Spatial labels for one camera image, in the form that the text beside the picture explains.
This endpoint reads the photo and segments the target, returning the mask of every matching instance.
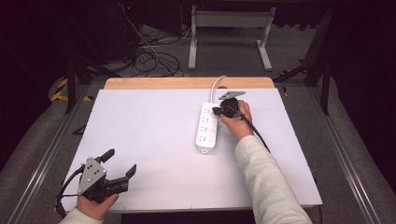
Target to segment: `hand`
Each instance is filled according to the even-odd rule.
[[[248,103],[245,101],[239,100],[239,109],[243,114],[245,114],[245,117],[252,122],[252,117],[250,114],[250,108],[248,106]],[[247,122],[244,120],[241,120],[241,118],[233,118],[229,119],[225,117],[224,115],[220,116],[221,121],[227,126],[227,128],[230,130],[230,133],[235,136],[238,140],[241,140],[243,137],[248,136],[248,135],[253,135],[253,130],[248,126]]]
[[[118,194],[113,194],[101,203],[97,203],[95,201],[91,202],[82,195],[78,195],[77,209],[87,217],[91,217],[96,220],[103,220],[108,209],[113,206],[118,198]]]

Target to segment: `power strip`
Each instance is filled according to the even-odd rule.
[[[215,150],[219,117],[213,113],[213,107],[219,107],[219,105],[204,103],[201,109],[195,145],[202,154]]]

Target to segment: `white cable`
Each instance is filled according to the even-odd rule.
[[[210,103],[213,103],[213,90],[215,89],[216,83],[218,83],[218,81],[220,81],[224,77],[227,77],[227,76],[218,77],[218,79],[216,79],[215,83],[213,83],[212,91],[210,92]]]

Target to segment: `metal frame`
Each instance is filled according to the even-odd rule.
[[[341,168],[344,171],[346,176],[346,180],[349,183],[350,188],[356,198],[356,201],[361,208],[361,212],[363,213],[364,219],[367,223],[381,223],[381,220],[378,217],[378,214],[375,211],[374,205],[372,204],[367,192],[363,186],[361,178],[358,172],[355,170],[355,167],[352,164],[352,161],[349,159],[347,155],[347,150],[344,148],[344,145],[335,130],[331,119],[325,112],[322,107],[323,104],[319,99],[318,93],[314,87],[308,87],[308,93],[313,100],[315,107],[317,108],[320,117],[325,125],[327,133],[329,135],[330,142],[332,143],[332,149],[334,151],[335,156],[340,162]]]
[[[196,38],[197,27],[265,27],[262,39],[257,40],[256,43],[262,56],[262,63],[265,70],[272,71],[272,65],[268,58],[265,44],[270,33],[275,11],[275,7],[271,7],[269,12],[196,11],[196,6],[192,6],[189,69],[194,70],[196,65],[198,45]]]
[[[64,134],[66,129],[69,127],[69,124],[77,112],[79,104],[82,102],[84,96],[86,95],[89,85],[82,85],[78,88],[77,100],[75,101],[76,106],[73,106],[69,113],[64,115],[62,123],[58,130],[56,131],[55,136],[52,138],[49,147],[43,159],[38,164],[37,169],[33,173],[28,186],[26,187],[24,193],[22,194],[17,206],[15,207],[11,217],[8,220],[8,224],[17,224],[22,223],[24,217],[26,216],[31,204],[35,196],[38,193],[44,179],[46,178],[47,172],[50,169],[52,162],[54,161],[59,149],[61,148],[62,142],[64,140]]]

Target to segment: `white table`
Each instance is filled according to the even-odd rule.
[[[226,91],[230,90],[215,90],[214,98]],[[247,92],[238,99],[249,102],[253,122],[300,205],[322,204],[277,89],[235,91]],[[244,177],[233,154],[236,140],[228,129],[219,124],[213,154],[202,155],[195,149],[200,108],[209,95],[210,89],[100,91],[68,176],[88,157],[115,148],[115,156],[103,164],[106,178],[124,176],[135,163],[137,172],[113,212],[249,208]],[[75,178],[65,194],[75,194],[77,188]],[[69,211],[76,198],[64,198],[63,203]]]

